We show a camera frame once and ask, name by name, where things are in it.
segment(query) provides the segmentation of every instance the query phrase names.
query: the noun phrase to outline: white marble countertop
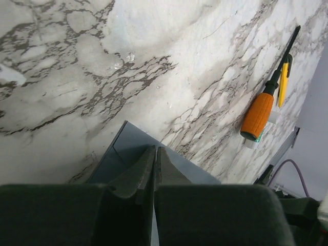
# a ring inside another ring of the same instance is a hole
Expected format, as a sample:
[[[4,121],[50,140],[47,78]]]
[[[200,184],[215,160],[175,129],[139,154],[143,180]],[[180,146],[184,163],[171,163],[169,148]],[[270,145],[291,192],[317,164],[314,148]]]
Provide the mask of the white marble countertop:
[[[327,38],[327,1],[0,3],[0,183],[82,182],[124,120],[222,182],[250,183],[291,133]],[[281,116],[243,116],[302,28]]]

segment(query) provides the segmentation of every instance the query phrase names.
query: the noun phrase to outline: marble surface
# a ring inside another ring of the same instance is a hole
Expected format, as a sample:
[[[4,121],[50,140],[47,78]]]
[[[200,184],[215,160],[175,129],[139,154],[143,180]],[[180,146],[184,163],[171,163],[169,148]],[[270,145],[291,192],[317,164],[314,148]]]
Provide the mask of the marble surface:
[[[83,182],[124,120],[222,182],[253,182],[294,128],[328,2],[2,0],[0,183]],[[286,103],[239,135],[294,28]]]

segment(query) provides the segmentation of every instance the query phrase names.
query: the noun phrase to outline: orange screwdriver handle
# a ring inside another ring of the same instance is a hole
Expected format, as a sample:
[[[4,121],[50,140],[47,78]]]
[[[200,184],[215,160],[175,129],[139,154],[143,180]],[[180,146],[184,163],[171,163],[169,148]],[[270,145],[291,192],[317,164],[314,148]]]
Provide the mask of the orange screwdriver handle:
[[[256,140],[269,120],[273,106],[273,96],[261,93],[255,99],[241,126],[240,134],[250,140]]]

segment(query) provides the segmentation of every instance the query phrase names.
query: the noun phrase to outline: white cap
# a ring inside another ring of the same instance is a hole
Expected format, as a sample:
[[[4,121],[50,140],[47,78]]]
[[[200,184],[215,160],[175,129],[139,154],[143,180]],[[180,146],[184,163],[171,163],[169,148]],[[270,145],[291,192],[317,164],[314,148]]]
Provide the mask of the white cap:
[[[251,141],[249,139],[245,139],[244,145],[252,150],[256,150],[258,147],[259,142]]]
[[[280,114],[278,112],[271,111],[268,122],[275,124],[277,122],[279,115]]]

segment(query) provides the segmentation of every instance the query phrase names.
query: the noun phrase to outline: yellow pencil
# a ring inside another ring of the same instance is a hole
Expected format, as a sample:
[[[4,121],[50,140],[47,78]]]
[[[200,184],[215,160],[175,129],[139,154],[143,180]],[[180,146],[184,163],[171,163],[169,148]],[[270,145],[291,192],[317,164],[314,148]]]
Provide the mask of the yellow pencil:
[[[288,85],[288,78],[292,67],[292,56],[288,54],[286,62],[282,66],[280,85],[279,85],[279,98],[278,106],[281,108],[286,97],[286,90]]]

